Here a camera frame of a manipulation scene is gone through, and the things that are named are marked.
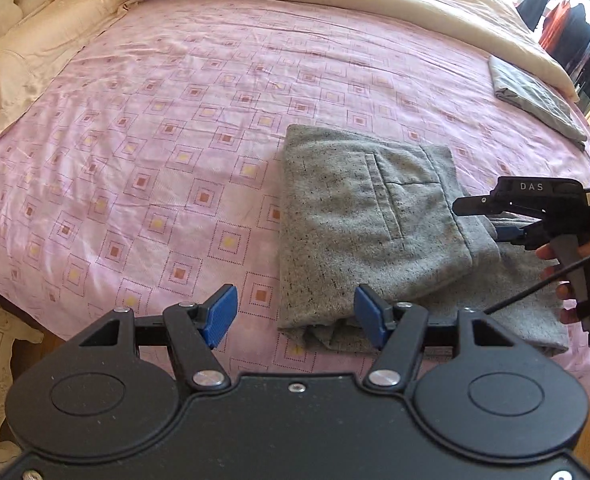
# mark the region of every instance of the pink bed sheet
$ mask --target pink bed sheet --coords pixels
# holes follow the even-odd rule
[[[147,0],[80,52],[0,140],[0,293],[68,338],[222,283],[242,370],[363,372],[276,330],[280,155],[291,123],[450,146],[473,193],[502,174],[587,183],[589,160],[492,94],[488,54],[414,25],[268,0]],[[558,358],[590,393],[573,329]],[[161,361],[161,351],[147,358]]]

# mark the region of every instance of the silver screw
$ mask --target silver screw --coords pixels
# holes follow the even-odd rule
[[[22,480],[42,480],[42,475],[33,469],[29,469],[22,473]]]
[[[193,376],[193,382],[205,388],[221,386],[224,381],[224,374],[217,370],[200,370]]]
[[[289,391],[293,394],[302,394],[306,391],[306,386],[302,383],[289,384]]]
[[[369,381],[376,386],[383,386],[388,388],[395,386],[402,380],[400,375],[395,370],[375,370],[369,373]]]
[[[572,475],[568,471],[557,471],[550,480],[572,480]]]

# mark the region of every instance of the cream pillow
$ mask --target cream pillow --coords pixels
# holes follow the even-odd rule
[[[0,38],[0,136],[69,60],[140,0],[54,0]]]

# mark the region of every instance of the speckled gray fabric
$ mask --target speckled gray fabric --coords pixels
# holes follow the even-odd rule
[[[351,319],[358,283],[454,316],[538,279],[532,252],[494,241],[493,222],[518,219],[453,215],[462,190],[445,146],[293,124],[283,160],[278,325],[300,344],[370,350]],[[565,351],[560,306],[550,287],[495,316],[527,341]]]

